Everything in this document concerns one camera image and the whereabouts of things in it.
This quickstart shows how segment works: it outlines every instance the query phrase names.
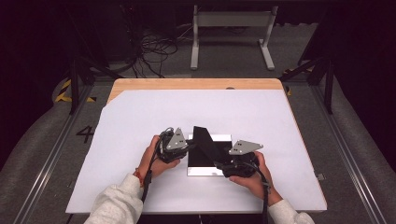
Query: printed number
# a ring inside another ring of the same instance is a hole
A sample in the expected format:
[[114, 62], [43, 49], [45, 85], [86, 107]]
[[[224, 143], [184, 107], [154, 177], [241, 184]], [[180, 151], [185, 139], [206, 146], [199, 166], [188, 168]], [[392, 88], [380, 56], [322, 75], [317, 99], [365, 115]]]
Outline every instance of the printed number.
[[88, 142], [88, 139], [90, 138], [90, 135], [93, 135], [94, 133], [91, 133], [92, 127], [91, 126], [87, 126], [85, 127], [85, 129], [79, 131], [76, 135], [83, 135], [85, 136], [85, 140], [84, 143]]

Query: sleeve cuff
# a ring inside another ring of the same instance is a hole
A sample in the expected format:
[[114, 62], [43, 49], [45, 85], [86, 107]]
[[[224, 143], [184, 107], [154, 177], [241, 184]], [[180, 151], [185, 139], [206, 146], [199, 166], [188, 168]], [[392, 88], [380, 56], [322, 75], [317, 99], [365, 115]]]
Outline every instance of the sleeve cuff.
[[268, 212], [275, 223], [294, 223], [294, 217], [297, 215], [297, 212], [285, 199], [270, 206]]
[[119, 189], [128, 193], [129, 195], [135, 194], [139, 199], [141, 199], [143, 195], [143, 188], [140, 188], [139, 178], [133, 174], [128, 174], [125, 176], [124, 180], [119, 186]]

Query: wrist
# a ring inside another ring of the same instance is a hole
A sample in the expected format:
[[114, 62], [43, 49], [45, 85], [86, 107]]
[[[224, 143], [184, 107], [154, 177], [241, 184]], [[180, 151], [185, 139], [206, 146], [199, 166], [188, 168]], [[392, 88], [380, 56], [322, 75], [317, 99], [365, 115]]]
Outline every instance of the wrist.
[[139, 179], [140, 188], [143, 188], [144, 187], [145, 174], [142, 175], [141, 170], [139, 168], [136, 168], [134, 170], [133, 175], [136, 176]]
[[271, 193], [268, 194], [268, 206], [276, 204], [282, 200], [283, 200], [282, 196], [280, 196], [280, 194], [276, 191], [276, 189], [271, 188]]

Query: bracelet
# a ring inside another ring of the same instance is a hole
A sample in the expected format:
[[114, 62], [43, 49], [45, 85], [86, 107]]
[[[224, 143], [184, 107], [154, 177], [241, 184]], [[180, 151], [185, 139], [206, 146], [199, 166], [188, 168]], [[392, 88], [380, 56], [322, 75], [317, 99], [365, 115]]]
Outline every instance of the bracelet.
[[142, 177], [142, 175], [141, 175], [140, 172], [139, 172], [139, 168], [136, 168], [136, 169], [135, 169], [135, 171], [134, 171], [134, 176], [136, 176], [137, 178], [139, 178], [140, 188], [143, 188], [143, 187], [144, 187], [144, 184], [143, 184], [143, 177]]

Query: white table surface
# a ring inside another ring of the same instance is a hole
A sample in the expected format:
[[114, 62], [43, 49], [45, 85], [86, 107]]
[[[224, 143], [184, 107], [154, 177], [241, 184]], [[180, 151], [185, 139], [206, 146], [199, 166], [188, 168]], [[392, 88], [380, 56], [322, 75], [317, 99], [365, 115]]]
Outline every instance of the white table surface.
[[[95, 197], [138, 166], [154, 134], [193, 126], [260, 143], [279, 193], [296, 210], [326, 200], [283, 90], [124, 91], [102, 111], [66, 213], [90, 213]], [[187, 176], [187, 158], [153, 179], [145, 214], [260, 213], [262, 201], [223, 176]]]

